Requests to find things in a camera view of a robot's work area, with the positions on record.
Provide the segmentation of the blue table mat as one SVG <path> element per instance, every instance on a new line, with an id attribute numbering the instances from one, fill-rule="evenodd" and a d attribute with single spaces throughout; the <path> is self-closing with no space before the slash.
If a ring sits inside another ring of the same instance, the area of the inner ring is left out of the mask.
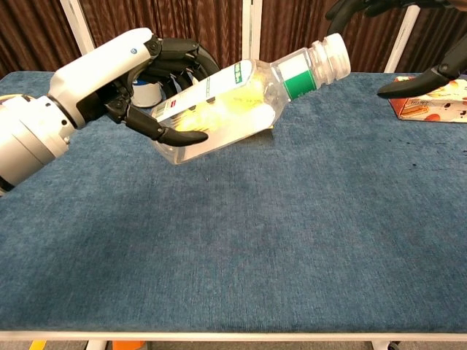
<path id="1" fill-rule="evenodd" d="M 179 166 L 92 122 L 0 198 L 0 330 L 467 333 L 467 125 L 389 80 Z"/>

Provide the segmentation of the brown pleated curtain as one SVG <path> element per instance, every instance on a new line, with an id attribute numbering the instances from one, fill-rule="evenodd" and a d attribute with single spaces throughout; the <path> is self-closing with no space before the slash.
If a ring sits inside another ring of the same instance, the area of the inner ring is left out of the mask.
<path id="1" fill-rule="evenodd" d="M 418 73 L 440 64 L 466 33 L 467 12 L 421 9 L 395 72 Z"/>
<path id="2" fill-rule="evenodd" d="M 302 47 L 310 47 L 327 33 L 326 12 L 337 0 L 263 0 L 260 59 L 275 61 Z M 342 34 L 353 72 L 383 72 L 391 54 L 404 9 L 376 17 L 354 14 Z"/>
<path id="3" fill-rule="evenodd" d="M 224 68 L 242 59 L 242 0 L 80 0 L 95 46 L 134 28 L 195 39 Z"/>
<path id="4" fill-rule="evenodd" d="M 80 57 L 60 0 L 0 0 L 0 79 L 55 71 Z"/>

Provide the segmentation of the clear plastic bottle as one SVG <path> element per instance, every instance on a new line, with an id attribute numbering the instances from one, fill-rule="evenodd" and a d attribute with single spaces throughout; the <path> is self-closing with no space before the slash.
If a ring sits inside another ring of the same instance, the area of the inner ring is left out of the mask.
<path id="1" fill-rule="evenodd" d="M 347 48 L 338 33 L 279 60 L 246 59 L 159 103 L 152 116 L 176 131 L 201 131 L 206 141 L 174 147 L 154 142 L 170 163 L 181 164 L 268 128 L 285 106 L 350 74 Z"/>

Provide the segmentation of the blue soda can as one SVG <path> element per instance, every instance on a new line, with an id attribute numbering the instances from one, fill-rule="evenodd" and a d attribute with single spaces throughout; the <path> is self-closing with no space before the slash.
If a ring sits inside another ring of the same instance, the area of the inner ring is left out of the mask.
<path id="1" fill-rule="evenodd" d="M 141 79 L 135 79 L 132 83 L 132 104 L 141 108 L 151 108 L 163 99 L 159 83 L 150 83 Z"/>

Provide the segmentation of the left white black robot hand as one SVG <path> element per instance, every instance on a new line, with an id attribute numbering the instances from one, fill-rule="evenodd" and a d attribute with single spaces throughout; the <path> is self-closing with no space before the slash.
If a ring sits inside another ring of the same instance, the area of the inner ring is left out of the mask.
<path id="1" fill-rule="evenodd" d="M 160 144 L 183 147 L 204 142 L 205 132 L 164 127 L 132 106 L 132 84 L 143 77 L 163 84 L 174 96 L 175 82 L 186 89 L 192 86 L 189 74 L 202 80 L 218 70 L 214 58 L 192 39 L 160 39 L 148 28 L 127 31 L 54 73 L 47 97 L 58 111 L 46 113 L 51 125 L 45 145 L 54 153 L 66 150 L 66 138 L 105 114 Z"/>

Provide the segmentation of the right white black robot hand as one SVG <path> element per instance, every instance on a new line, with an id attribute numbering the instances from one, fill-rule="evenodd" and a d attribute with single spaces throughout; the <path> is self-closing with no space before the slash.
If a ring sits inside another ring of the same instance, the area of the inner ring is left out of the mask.
<path id="1" fill-rule="evenodd" d="M 326 12 L 325 19 L 331 23 L 327 34 L 341 34 L 352 16 L 364 12 L 372 18 L 393 9 L 417 5 L 420 8 L 455 8 L 467 12 L 467 0 L 337 0 Z M 413 98 L 428 94 L 456 80 L 467 71 L 467 34 L 447 52 L 441 63 L 433 66 L 414 79 L 391 82 L 378 89 L 380 98 Z"/>

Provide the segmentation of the white frame post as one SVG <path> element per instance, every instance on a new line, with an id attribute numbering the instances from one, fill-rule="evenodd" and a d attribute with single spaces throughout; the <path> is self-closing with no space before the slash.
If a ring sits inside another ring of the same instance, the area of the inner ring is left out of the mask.
<path id="1" fill-rule="evenodd" d="M 242 59 L 259 59 L 263 0 L 242 0 Z"/>
<path id="2" fill-rule="evenodd" d="M 417 21 L 420 8 L 417 5 L 411 5 L 407 8 L 398 35 L 395 39 L 390 56 L 385 65 L 384 73 L 394 73 L 406 48 L 406 44 L 411 36 L 412 29 Z"/>
<path id="3" fill-rule="evenodd" d="M 59 0 L 81 55 L 95 49 L 80 0 Z"/>

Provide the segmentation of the orange biscuit box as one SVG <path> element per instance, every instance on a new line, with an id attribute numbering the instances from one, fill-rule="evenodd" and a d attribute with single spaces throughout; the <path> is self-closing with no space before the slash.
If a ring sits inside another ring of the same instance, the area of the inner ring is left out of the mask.
<path id="1" fill-rule="evenodd" d="M 399 120 L 467 123 L 467 76 L 428 94 L 389 100 Z"/>

